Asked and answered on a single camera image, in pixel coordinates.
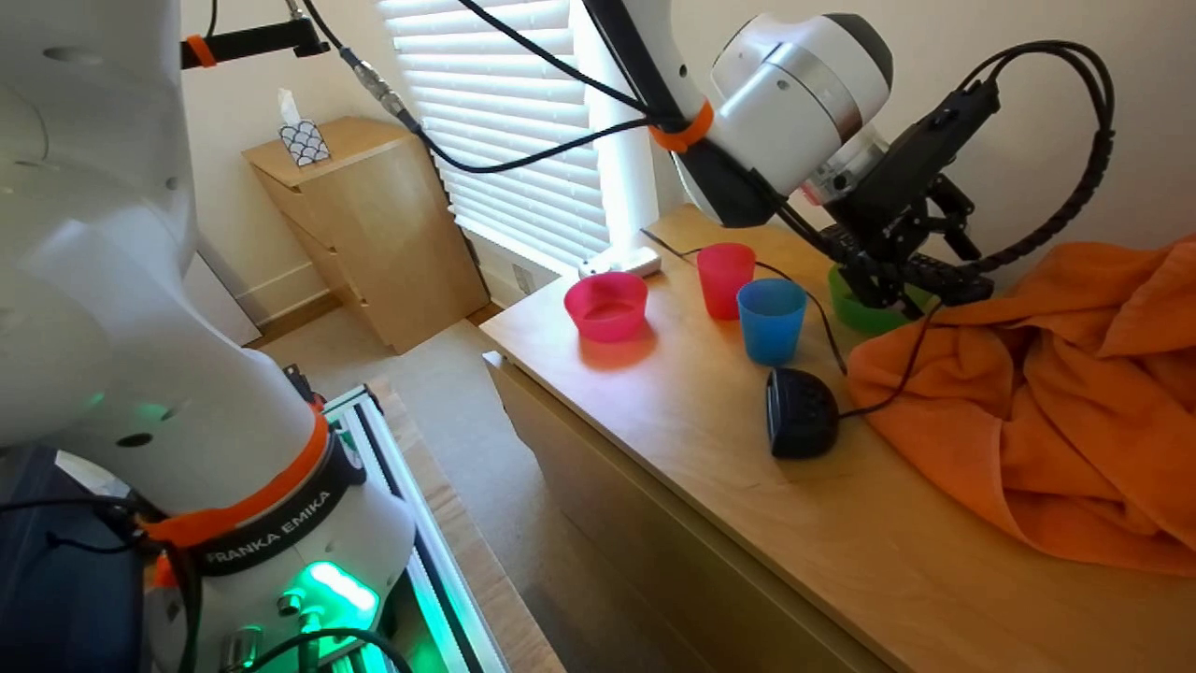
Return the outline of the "black remote control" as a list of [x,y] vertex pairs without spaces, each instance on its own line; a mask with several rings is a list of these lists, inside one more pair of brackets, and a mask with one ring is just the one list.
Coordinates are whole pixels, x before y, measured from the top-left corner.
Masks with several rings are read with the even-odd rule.
[[893,281],[893,285],[902,287],[916,286],[926,293],[940,296],[948,306],[986,301],[994,290],[991,279],[965,271],[960,267],[948,265],[925,253],[914,252],[897,263],[875,259],[875,256],[865,251],[862,244],[838,224],[824,227],[819,234],[826,243],[830,261],[847,271],[861,274],[864,277]]

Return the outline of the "green plastic bowl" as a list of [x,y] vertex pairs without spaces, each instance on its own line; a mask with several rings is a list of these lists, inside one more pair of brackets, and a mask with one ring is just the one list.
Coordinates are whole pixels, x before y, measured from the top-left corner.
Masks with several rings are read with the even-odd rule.
[[828,273],[834,316],[847,328],[865,336],[879,337],[914,322],[922,311],[930,307],[934,299],[913,285],[905,285],[897,293],[893,281],[861,277],[866,298],[871,301],[873,299],[873,302],[864,302],[855,295],[854,286],[842,276],[842,271],[843,267],[834,265]]

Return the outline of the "blue plastic cup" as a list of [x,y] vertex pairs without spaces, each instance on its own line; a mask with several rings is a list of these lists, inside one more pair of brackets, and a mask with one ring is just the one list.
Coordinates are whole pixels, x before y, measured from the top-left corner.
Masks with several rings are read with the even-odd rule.
[[770,367],[788,363],[803,334],[803,287],[789,279],[757,279],[739,290],[736,302],[748,357]]

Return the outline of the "red plastic cup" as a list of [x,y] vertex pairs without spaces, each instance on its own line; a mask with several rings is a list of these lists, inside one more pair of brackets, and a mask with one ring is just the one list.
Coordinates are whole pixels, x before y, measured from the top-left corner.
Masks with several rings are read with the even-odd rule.
[[719,243],[697,251],[698,281],[710,318],[718,322],[739,319],[736,296],[745,285],[752,282],[756,261],[752,247],[736,241]]

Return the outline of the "black round alarm clock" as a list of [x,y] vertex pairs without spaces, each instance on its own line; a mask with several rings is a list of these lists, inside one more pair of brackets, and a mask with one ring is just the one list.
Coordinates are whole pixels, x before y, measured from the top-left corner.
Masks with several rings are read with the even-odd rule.
[[777,459],[808,460],[828,454],[840,432],[832,388],[811,372],[770,371],[765,379],[765,432]]

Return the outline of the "orange cloth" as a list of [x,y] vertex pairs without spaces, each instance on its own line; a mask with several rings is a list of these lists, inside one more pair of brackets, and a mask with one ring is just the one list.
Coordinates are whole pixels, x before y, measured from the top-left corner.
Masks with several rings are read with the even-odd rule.
[[1196,579],[1196,234],[1052,247],[868,339],[848,392],[948,497],[1042,553]]

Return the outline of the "pink plastic bowl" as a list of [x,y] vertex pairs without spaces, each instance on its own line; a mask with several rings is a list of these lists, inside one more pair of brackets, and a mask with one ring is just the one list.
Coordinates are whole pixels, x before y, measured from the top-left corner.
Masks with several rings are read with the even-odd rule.
[[581,339],[633,339],[647,325],[648,286],[631,273],[602,273],[581,279],[565,293],[565,312]]

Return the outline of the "wooden drawer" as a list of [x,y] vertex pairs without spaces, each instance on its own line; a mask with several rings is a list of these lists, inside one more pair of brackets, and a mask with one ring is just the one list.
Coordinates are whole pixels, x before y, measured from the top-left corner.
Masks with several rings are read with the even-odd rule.
[[483,359],[559,508],[700,669],[893,673],[508,357]]

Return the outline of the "white window blinds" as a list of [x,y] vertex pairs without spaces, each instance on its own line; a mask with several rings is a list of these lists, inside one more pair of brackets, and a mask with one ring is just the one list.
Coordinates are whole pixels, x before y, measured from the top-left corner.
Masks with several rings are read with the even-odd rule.
[[456,222],[549,271],[609,247],[598,154],[569,149],[480,175],[592,131],[586,86],[483,22],[460,0],[376,0]]

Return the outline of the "wooden dresser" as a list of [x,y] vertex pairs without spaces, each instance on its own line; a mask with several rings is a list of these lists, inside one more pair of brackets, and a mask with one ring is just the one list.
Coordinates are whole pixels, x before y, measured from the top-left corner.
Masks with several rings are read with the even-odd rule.
[[425,146],[366,118],[321,126],[325,161],[300,167],[275,139],[244,149],[330,293],[393,353],[492,301]]

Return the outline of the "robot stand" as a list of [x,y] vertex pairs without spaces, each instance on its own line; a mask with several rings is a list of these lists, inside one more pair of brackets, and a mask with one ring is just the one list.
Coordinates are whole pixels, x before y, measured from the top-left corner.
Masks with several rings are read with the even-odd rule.
[[199,673],[565,673],[402,402],[321,400],[327,448],[285,502],[201,555]]

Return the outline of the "patterned tissue box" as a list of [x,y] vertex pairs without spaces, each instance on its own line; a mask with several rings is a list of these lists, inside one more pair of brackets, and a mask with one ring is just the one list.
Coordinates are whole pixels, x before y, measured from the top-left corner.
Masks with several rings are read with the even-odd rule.
[[332,158],[321,128],[312,120],[303,118],[288,88],[277,88],[277,109],[281,118],[277,136],[295,166],[311,166]]

